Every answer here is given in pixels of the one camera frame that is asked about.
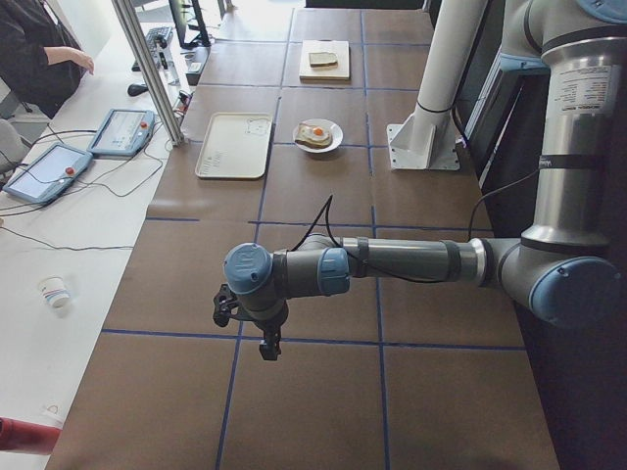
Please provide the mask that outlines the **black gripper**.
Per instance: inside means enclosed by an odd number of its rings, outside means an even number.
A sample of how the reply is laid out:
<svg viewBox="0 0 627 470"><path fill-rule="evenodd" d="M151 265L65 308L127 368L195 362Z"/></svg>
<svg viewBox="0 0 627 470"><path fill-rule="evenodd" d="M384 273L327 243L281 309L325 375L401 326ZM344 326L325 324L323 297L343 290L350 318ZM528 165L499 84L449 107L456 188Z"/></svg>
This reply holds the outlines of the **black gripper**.
<svg viewBox="0 0 627 470"><path fill-rule="evenodd" d="M288 311L281 310L270 318L261 319L250 314L252 322L264 332L265 339L260 342L259 350L263 360L278 360L281 355L280 338L281 327L288 318Z"/></svg>

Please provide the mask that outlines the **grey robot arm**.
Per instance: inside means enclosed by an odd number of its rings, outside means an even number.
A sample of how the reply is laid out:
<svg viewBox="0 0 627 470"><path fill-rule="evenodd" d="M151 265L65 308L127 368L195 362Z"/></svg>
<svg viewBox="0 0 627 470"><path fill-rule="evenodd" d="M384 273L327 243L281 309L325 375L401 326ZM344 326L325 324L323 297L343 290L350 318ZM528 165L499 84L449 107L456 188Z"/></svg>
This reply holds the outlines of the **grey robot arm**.
<svg viewBox="0 0 627 470"><path fill-rule="evenodd" d="M550 75L534 220L517 238L464 243L334 237L307 232L290 250L229 251L216 325L251 322L261 356L280 353L293 298L347 292L354 278L498 287L536 317L578 328L617 309L621 276L599 230L608 134L626 77L622 1L508 1L500 65Z"/></svg>

